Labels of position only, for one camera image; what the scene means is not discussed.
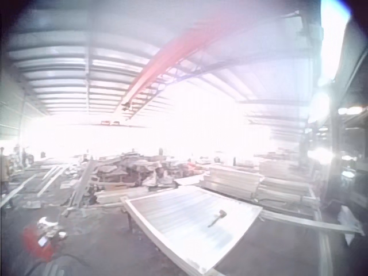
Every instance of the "concrete floor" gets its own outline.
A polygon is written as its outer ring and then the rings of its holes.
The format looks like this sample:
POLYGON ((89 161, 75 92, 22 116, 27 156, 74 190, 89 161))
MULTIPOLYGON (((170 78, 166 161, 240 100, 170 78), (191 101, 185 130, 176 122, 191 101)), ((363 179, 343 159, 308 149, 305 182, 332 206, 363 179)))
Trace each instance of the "concrete floor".
MULTIPOLYGON (((35 180, 28 187, 39 185, 35 180)), ((60 194, 58 184, 50 188, 43 200, 58 203, 66 194, 60 194)), ((22 230, 43 216, 56 220, 60 213, 57 206, 46 205, 42 209, 27 210, 21 206, 34 193, 24 191, 15 199, 17 207, 1 218, 1 266, 2 275, 23 276, 35 263, 35 258, 24 251, 21 240, 22 230)), ((91 210, 83 217, 81 212, 72 213, 60 221, 69 234, 64 241, 62 252, 83 259, 89 266, 82 266, 70 257, 55 262, 63 267, 69 276, 184 276, 186 275, 135 225, 130 233, 125 214, 119 208, 91 210)), ((335 243, 342 236, 335 237, 335 243)), ((313 230, 273 221, 256 220, 238 245, 215 267, 227 276, 244 275, 318 275, 317 233, 313 230)), ((338 263, 335 275, 348 275, 344 262, 344 248, 339 244, 332 247, 338 263)), ((44 265, 32 275, 42 275, 44 265)))

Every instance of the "metal roof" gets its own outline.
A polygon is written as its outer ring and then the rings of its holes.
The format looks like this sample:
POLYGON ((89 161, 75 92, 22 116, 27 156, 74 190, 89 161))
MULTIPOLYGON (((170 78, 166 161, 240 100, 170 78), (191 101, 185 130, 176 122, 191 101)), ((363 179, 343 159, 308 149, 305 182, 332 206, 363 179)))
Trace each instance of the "metal roof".
MULTIPOLYGON (((150 60, 219 8, 217 1, 119 2, 38 1, 18 20, 7 57, 45 113, 116 115, 150 60)), ((157 77, 118 115, 133 122, 170 114, 175 92, 159 94, 173 83, 189 83, 247 103, 249 122, 293 139, 288 130, 303 128, 316 83, 315 40, 307 31, 315 22, 309 19, 307 10, 290 5, 282 16, 206 45, 157 77)))

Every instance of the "light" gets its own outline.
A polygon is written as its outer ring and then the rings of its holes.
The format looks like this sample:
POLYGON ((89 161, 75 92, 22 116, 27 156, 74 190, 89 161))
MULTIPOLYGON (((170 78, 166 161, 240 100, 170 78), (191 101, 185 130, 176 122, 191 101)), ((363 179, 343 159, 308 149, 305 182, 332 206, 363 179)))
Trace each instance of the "light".
POLYGON ((353 178, 353 177, 355 177, 355 174, 353 172, 351 172, 351 171, 343 171, 341 174, 344 177, 347 177, 347 178, 353 178))
POLYGON ((326 148, 316 148, 313 151, 308 151, 308 157, 320 162, 322 165, 330 164, 333 153, 326 148))
POLYGON ((341 159, 345 160, 345 161, 351 161, 351 160, 357 161, 356 157, 351 157, 350 155, 343 155, 343 156, 341 156, 341 159))
POLYGON ((339 108, 339 115, 357 115, 363 112, 363 107, 353 106, 351 108, 339 108))
POLYGON ((347 108, 339 108, 338 113, 339 115, 345 115, 347 113, 347 108))
POLYGON ((349 108, 346 112, 348 115, 357 115, 362 113, 363 107, 361 106, 353 106, 352 108, 349 108))

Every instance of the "metal pipe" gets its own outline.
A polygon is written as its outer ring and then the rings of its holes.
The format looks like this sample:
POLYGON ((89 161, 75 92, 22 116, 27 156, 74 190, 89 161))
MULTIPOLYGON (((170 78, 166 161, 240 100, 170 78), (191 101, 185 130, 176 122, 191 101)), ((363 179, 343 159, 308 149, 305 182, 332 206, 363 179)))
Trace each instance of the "metal pipe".
POLYGON ((282 223, 290 223, 318 231, 334 231, 342 234, 361 233, 361 230, 358 228, 351 228, 340 224, 324 223, 322 221, 307 220, 305 218, 287 216, 285 214, 278 214, 267 210, 262 210, 260 215, 264 219, 279 221, 282 223))

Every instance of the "steel bar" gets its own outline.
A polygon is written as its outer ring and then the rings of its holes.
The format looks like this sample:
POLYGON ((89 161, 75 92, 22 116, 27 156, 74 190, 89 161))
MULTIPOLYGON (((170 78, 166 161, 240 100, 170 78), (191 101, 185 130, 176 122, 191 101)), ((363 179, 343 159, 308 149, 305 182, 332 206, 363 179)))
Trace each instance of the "steel bar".
MULTIPOLYGON (((315 220, 322 221, 320 210, 315 211, 315 220)), ((334 267, 332 263, 331 247, 327 233, 318 232, 319 240, 319 276, 334 276, 334 267)))
POLYGON ((37 197, 40 197, 47 188, 49 188, 49 186, 59 177, 61 176, 61 174, 69 167, 69 165, 66 165, 64 167, 60 167, 60 170, 57 172, 57 174, 55 174, 53 176, 53 178, 51 178, 49 180, 49 182, 46 183, 46 185, 39 191, 39 193, 37 194, 37 197))
POLYGON ((279 221, 281 223, 289 223, 315 229, 318 231, 334 231, 342 234, 361 233, 361 230, 358 228, 351 228, 340 224, 324 223, 322 221, 307 220, 305 218, 287 216, 285 214, 278 214, 267 210, 262 210, 260 216, 267 220, 279 221))
POLYGON ((47 179, 49 177, 49 175, 52 175, 53 174, 53 171, 55 171, 55 169, 57 168, 58 166, 53 166, 46 174, 45 176, 42 178, 42 181, 47 179))
POLYGON ((306 197, 303 195, 296 195, 296 194, 289 194, 289 193, 283 193, 280 191, 272 191, 269 189, 265 189, 260 187, 257 190, 257 194, 256 194, 256 198, 257 199, 275 199, 275 200, 281 200, 281 201, 286 201, 286 202, 299 202, 299 203, 304 203, 309 205, 310 207, 313 208, 318 208, 319 207, 319 201, 315 198, 312 197, 306 197))
POLYGON ((31 181, 33 178, 35 178, 37 174, 32 175, 30 178, 28 178, 26 181, 24 181, 20 186, 14 190, 12 190, 2 201, 1 201, 1 207, 3 207, 9 200, 11 200, 20 190, 24 188, 24 186, 31 181))
POLYGON ((98 164, 98 161, 96 160, 90 160, 88 162, 87 167, 85 168, 82 177, 80 178, 80 182, 78 187, 76 188, 75 196, 73 198, 71 206, 76 206, 77 208, 81 204, 82 197, 88 187, 88 184, 90 182, 90 177, 93 171, 95 170, 96 166, 98 164))

